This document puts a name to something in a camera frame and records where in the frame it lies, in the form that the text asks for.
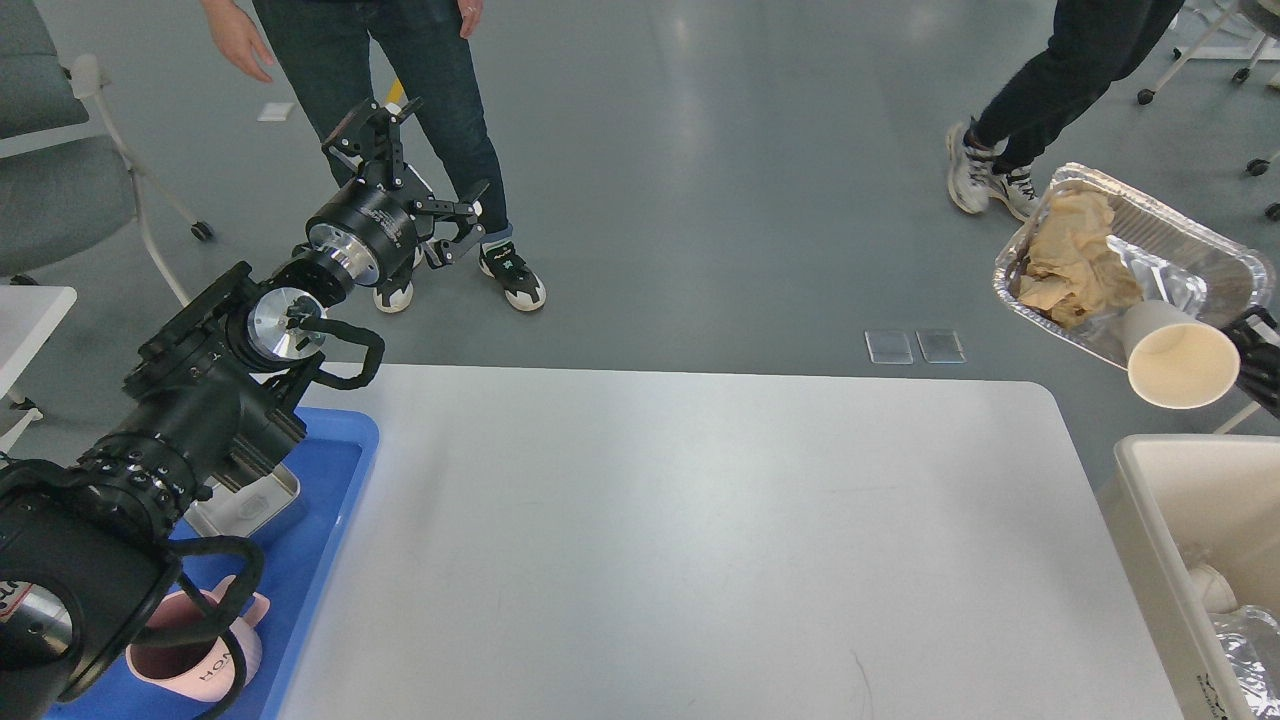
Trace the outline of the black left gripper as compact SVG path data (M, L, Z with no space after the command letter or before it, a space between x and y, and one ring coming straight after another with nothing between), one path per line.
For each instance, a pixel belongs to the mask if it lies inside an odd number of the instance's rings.
M353 108L321 143L355 178L306 223L303 290L383 288L410 281L415 265L440 269L460 260L484 236L480 224L489 181L457 201L438 200L416 177L404 179L401 127L421 106L380 105L372 97ZM435 237L438 223L454 225L452 238Z

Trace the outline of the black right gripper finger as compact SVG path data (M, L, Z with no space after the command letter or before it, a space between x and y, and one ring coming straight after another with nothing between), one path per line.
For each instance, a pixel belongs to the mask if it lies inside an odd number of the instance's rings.
M1235 387L1279 419L1277 320L1265 307L1249 307L1222 332L1240 357Z

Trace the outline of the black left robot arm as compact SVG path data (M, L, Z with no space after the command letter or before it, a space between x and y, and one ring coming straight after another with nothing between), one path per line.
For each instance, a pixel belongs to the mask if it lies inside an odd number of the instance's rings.
M228 692L248 678L232 623L265 559L251 539L174 539L212 484L239 491L306 437L296 409L311 384L357 389L384 340L326 316L356 286L406 278L416 256L451 265L484 236L476 183L434 196L404 160L401 127L421 106L357 105L324 149L353 178L307 223L307 241L271 278L238 263L148 342L124 389L129 416L70 468L12 460L3 469L3 716L40 719L83 694L132 644L224 641Z

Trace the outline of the person's left hand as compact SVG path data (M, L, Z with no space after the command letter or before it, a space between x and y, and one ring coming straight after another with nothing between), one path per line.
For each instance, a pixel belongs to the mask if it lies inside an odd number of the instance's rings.
M460 10L461 27L460 37L463 40L470 40L480 22L483 19L483 13L485 8L484 0L458 0L457 8Z

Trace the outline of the person's right hand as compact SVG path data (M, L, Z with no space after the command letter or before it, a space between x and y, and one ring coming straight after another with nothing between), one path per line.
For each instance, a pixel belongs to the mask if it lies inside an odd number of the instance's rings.
M237 1L198 1L215 49L239 72L270 85L275 64L261 31Z

